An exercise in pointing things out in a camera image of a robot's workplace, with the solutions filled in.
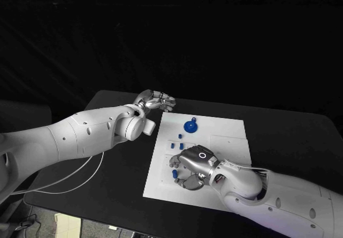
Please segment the white board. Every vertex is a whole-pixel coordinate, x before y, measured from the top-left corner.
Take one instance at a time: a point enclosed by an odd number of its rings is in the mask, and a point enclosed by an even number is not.
[[[183,125],[193,117],[196,118],[197,131],[187,133]],[[213,151],[219,160],[226,157],[235,163],[251,165],[243,121],[163,113],[142,193],[142,196],[148,198],[229,211],[210,186],[206,185],[200,190],[189,191],[173,182],[171,171],[174,168],[170,168],[168,161],[170,157],[181,152],[180,143],[183,143],[183,149],[193,145],[202,145]],[[177,168],[177,176],[180,179],[190,176],[190,171],[183,168],[183,165]]]

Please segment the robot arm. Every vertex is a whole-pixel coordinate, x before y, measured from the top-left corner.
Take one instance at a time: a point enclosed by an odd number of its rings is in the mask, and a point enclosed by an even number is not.
[[[174,182],[197,190],[209,178],[229,210],[266,228],[291,238],[343,237],[343,196],[333,191],[292,176],[219,161],[199,145],[171,157],[170,166],[180,164],[194,174]]]
[[[93,156],[118,143],[135,140],[141,133],[151,135],[155,124],[145,118],[145,112],[154,108],[171,111],[174,98],[147,90],[135,101],[138,103],[75,113],[49,126],[0,133],[0,203],[46,166]]]

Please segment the black backdrop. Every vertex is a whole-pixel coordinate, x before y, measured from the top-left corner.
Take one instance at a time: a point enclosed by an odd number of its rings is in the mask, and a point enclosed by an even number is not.
[[[327,115],[343,133],[336,1],[1,1],[0,99],[53,122],[98,90]]]

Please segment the black table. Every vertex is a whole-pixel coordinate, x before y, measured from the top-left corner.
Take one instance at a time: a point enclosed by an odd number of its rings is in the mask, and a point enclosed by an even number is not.
[[[99,91],[86,110],[129,104],[137,94]],[[252,166],[297,176],[343,194],[343,140],[325,116],[177,99],[174,113],[245,121]],[[105,152],[98,173],[75,191],[31,192],[24,202],[72,216],[164,238],[285,237],[233,213],[142,197],[161,110],[148,114],[151,136],[118,144]],[[85,162],[78,159],[44,168],[31,187],[65,177]],[[93,173],[99,155],[62,183],[44,189],[65,191]]]

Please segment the blue cap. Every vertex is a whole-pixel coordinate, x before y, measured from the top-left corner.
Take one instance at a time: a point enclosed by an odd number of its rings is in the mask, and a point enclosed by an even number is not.
[[[196,119],[194,118],[191,118],[191,120],[184,123],[183,128],[184,128],[184,131],[187,133],[194,133],[196,132],[197,124],[196,124]]]
[[[177,178],[177,170],[173,170],[173,178]]]

